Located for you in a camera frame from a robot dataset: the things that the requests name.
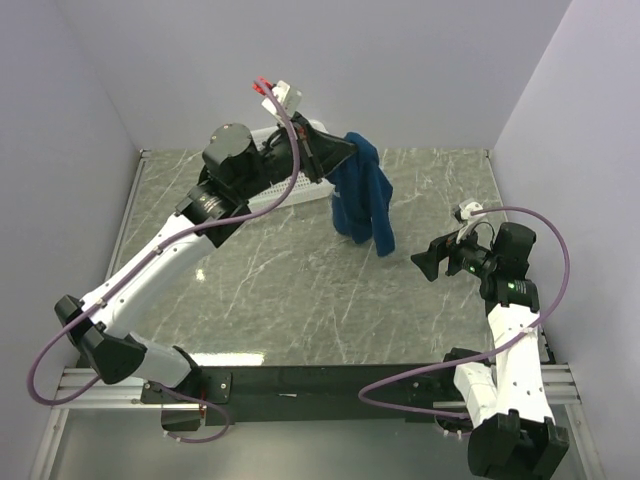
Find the blue cloth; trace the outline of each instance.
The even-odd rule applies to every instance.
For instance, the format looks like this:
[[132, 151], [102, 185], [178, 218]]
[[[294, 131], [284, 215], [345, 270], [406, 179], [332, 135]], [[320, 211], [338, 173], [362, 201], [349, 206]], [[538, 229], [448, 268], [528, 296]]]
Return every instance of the blue cloth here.
[[384, 257], [396, 248], [389, 222], [393, 187], [380, 170], [380, 158], [373, 145], [353, 132], [345, 140], [355, 143], [358, 151], [326, 177], [336, 186], [331, 199], [333, 226], [357, 244], [373, 236], [378, 256]]

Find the red cable connector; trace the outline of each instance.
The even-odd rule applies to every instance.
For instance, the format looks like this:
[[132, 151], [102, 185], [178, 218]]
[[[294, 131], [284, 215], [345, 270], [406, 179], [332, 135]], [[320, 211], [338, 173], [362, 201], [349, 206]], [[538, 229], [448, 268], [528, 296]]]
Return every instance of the red cable connector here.
[[[270, 89], [273, 89], [273, 84], [269, 83], [264, 77], [258, 77], [258, 80], [260, 80], [262, 83], [264, 83], [267, 87], [269, 87]], [[253, 89], [258, 92], [260, 95], [264, 96], [266, 95], [264, 93], [264, 90], [257, 84], [254, 82], [253, 84]]]

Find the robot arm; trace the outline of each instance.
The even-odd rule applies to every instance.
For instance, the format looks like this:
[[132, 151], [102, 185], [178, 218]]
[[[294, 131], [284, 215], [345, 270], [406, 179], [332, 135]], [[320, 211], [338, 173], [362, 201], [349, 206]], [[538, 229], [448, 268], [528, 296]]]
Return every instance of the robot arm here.
[[[292, 115], [301, 171], [310, 181], [321, 181], [354, 154], [356, 146], [316, 131], [296, 113], [298, 90], [284, 82], [273, 88], [287, 114]], [[268, 102], [265, 108], [271, 111], [273, 104], [268, 99], [265, 102]], [[169, 388], [188, 383], [189, 374], [198, 368], [189, 355], [179, 347], [169, 348], [136, 335], [136, 323], [178, 274], [217, 251], [241, 223], [190, 233], [170, 245], [160, 245], [177, 233], [205, 222], [250, 213], [247, 206], [250, 198], [286, 180], [292, 173], [291, 144], [282, 126], [259, 150], [247, 127], [224, 125], [213, 133], [202, 157], [205, 166], [198, 185], [180, 202], [156, 236], [118, 273], [82, 299], [67, 295], [56, 304], [55, 311], [63, 325], [77, 318], [85, 308], [100, 306], [70, 331], [69, 338], [106, 384], [129, 376]], [[139, 269], [140, 261], [147, 257], [151, 260]], [[121, 283], [118, 293], [105, 301], [105, 293]]]
[[496, 356], [496, 379], [482, 363], [458, 365], [454, 385], [471, 417], [468, 462], [474, 475], [494, 478], [547, 479], [569, 448], [566, 429], [557, 427], [547, 402], [540, 369], [536, 285], [525, 278], [535, 233], [517, 223], [500, 226], [491, 249], [478, 245], [475, 231], [482, 206], [462, 203], [454, 212], [462, 228], [433, 240], [429, 250], [411, 257], [431, 282], [448, 258], [446, 274], [466, 270], [480, 278], [496, 348], [524, 337]]

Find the white basket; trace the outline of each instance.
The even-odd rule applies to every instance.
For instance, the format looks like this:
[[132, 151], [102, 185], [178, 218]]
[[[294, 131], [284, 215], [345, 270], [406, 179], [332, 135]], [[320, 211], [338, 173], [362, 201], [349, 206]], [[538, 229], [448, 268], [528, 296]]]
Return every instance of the white basket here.
[[[309, 120], [309, 123], [316, 130], [328, 133], [327, 129], [321, 122], [318, 122], [317, 120]], [[269, 138], [269, 135], [271, 135], [275, 130], [276, 127], [271, 127], [262, 128], [260, 130], [253, 130], [251, 132], [251, 135], [253, 136], [253, 139], [259, 149], [262, 148], [262, 143], [265, 142]], [[273, 203], [273, 201], [277, 199], [282, 194], [282, 192], [284, 192], [288, 184], [289, 179], [272, 186], [259, 195], [256, 195], [251, 200], [249, 200], [249, 208], [255, 212], [256, 210], [264, 208], [270, 203]], [[287, 199], [282, 202], [282, 204], [280, 204], [280, 207], [286, 207], [288, 205], [295, 205], [303, 202], [310, 202], [319, 198], [326, 198], [331, 195], [331, 192], [333, 192], [333, 185], [331, 185], [326, 180], [322, 180], [321, 183], [311, 183], [309, 179], [301, 173], [300, 175], [298, 175], [298, 179], [296, 180], [296, 185], [293, 187], [293, 190], [291, 191]]]

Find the marble table surface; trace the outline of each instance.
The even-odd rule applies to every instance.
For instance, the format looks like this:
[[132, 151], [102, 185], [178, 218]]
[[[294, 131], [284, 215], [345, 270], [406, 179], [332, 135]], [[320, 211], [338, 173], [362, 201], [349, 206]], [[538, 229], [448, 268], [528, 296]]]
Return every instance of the marble table surface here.
[[[396, 251], [337, 234], [328, 199], [284, 207], [243, 225], [175, 279], [136, 331], [179, 345], [203, 364], [328, 365], [441, 361], [452, 347], [486, 350], [491, 332], [479, 280], [429, 283], [410, 261], [453, 231], [452, 208], [500, 204], [482, 149], [387, 149]], [[195, 184], [196, 151], [153, 151], [126, 221], [117, 267], [149, 241]], [[494, 226], [505, 217], [490, 216]], [[481, 242], [491, 231], [479, 227]]]

